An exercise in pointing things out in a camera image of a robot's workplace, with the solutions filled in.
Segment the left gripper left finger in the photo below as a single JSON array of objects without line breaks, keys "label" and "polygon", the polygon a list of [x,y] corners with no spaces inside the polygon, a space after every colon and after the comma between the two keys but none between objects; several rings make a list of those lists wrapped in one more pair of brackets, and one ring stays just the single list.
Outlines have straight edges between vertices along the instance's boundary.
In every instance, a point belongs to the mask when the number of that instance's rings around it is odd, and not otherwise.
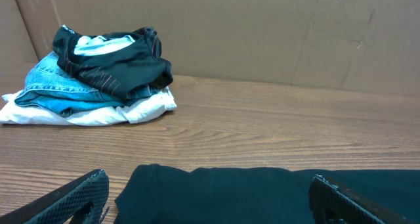
[{"label": "left gripper left finger", "polygon": [[109,209],[109,177],[94,169],[68,184],[1,216],[8,224],[102,223]]}]

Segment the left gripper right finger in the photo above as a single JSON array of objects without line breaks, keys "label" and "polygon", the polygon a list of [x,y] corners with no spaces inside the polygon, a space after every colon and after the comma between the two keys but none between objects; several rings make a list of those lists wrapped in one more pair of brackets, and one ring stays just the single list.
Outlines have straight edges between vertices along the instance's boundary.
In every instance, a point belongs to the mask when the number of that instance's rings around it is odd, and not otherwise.
[{"label": "left gripper right finger", "polygon": [[409,224],[411,221],[344,185],[315,175],[308,190],[316,224]]}]

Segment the black t-shirt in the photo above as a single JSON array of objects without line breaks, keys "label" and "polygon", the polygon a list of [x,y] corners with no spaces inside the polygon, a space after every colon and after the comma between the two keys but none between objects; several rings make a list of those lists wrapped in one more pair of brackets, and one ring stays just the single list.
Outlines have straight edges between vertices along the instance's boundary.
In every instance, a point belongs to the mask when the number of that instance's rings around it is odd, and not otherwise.
[{"label": "black t-shirt", "polygon": [[117,223],[312,223],[308,190],[324,175],[419,222],[417,170],[198,168],[134,170],[116,198]]}]

